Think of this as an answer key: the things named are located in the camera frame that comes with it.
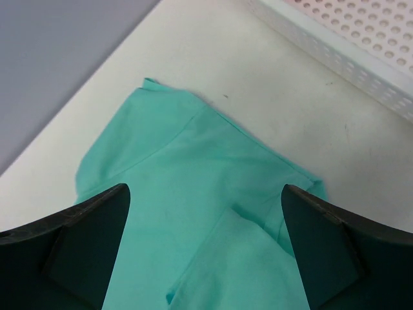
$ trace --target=white plastic basket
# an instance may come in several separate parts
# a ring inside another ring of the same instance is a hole
[[[413,1],[243,1],[274,30],[413,122]]]

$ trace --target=folded garment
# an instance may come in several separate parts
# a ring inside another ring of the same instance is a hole
[[[281,190],[289,183],[322,198],[324,193],[320,179],[195,95],[150,79],[83,158],[77,202],[117,183],[128,184],[131,202],[106,310],[166,309],[166,293],[178,278],[187,278],[184,271],[228,208],[275,240],[282,254],[274,261],[288,269],[285,274],[297,273],[295,264],[281,262],[293,262]],[[286,290],[303,294],[300,283]],[[174,292],[168,296],[174,305]]]
[[[227,209],[168,294],[170,310],[309,309],[294,257]]]

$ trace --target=perforated basket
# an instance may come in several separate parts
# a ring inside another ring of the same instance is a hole
[[[413,122],[413,1],[243,1],[274,30]]]

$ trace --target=white table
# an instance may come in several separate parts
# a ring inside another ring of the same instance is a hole
[[[413,125],[237,0],[158,5],[0,177],[0,231],[71,206],[81,158],[144,77],[205,98],[321,176],[332,203],[413,232]]]

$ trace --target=gray wall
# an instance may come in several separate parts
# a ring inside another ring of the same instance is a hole
[[[0,0],[0,174],[158,0]]]

